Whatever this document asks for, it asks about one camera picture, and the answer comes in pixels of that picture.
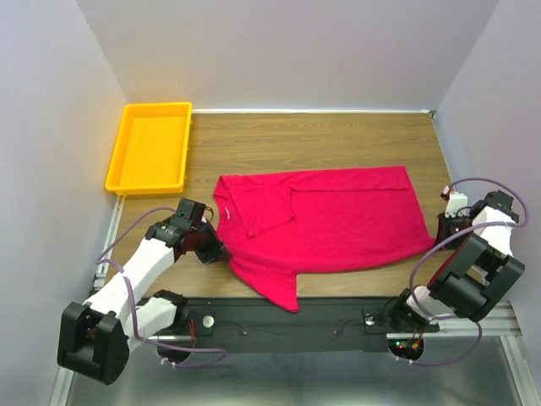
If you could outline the pink t shirt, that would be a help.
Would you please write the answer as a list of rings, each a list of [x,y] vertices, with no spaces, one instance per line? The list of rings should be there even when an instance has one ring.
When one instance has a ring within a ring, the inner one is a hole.
[[[300,273],[381,267],[434,243],[404,166],[222,175],[213,196],[230,268],[290,312]]]

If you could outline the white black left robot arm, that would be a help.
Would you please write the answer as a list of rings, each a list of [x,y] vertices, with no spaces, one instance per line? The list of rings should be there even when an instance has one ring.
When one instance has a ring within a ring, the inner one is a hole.
[[[205,215],[207,205],[182,198],[172,215],[150,226],[131,258],[120,265],[106,253],[98,264],[116,268],[113,278],[83,303],[70,303],[61,315],[57,364],[105,385],[114,383],[123,372],[131,353],[146,343],[161,349],[160,361],[173,369],[185,369],[191,354],[215,354],[221,361],[226,350],[197,348],[195,337],[187,347],[178,347],[153,338],[166,329],[195,333],[188,301],[181,294],[161,290],[140,303],[150,285],[188,252],[204,264],[230,258],[225,244]]]

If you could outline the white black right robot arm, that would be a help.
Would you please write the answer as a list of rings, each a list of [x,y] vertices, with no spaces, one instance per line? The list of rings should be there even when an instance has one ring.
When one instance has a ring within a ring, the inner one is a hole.
[[[499,189],[471,205],[453,190],[442,198],[446,208],[437,216],[434,248],[450,255],[425,286],[405,289],[390,307],[390,323],[399,330],[451,318],[481,321],[525,270],[511,251],[519,224],[511,195]]]

